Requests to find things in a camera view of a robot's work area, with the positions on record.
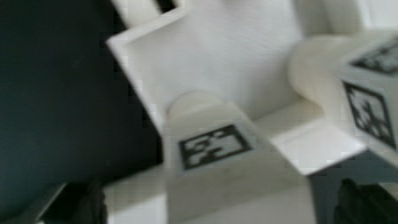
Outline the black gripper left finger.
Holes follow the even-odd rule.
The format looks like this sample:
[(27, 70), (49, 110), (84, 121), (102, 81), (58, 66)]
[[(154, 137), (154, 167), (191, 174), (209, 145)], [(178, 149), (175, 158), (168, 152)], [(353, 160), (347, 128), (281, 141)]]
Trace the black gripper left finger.
[(102, 183), (68, 183), (45, 207), (38, 224), (109, 224), (107, 218)]

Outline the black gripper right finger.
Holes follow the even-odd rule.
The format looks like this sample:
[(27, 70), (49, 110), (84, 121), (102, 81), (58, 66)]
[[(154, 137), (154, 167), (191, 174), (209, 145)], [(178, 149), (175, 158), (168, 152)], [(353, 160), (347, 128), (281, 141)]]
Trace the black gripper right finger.
[(398, 199), (381, 184), (342, 181), (335, 224), (398, 224)]

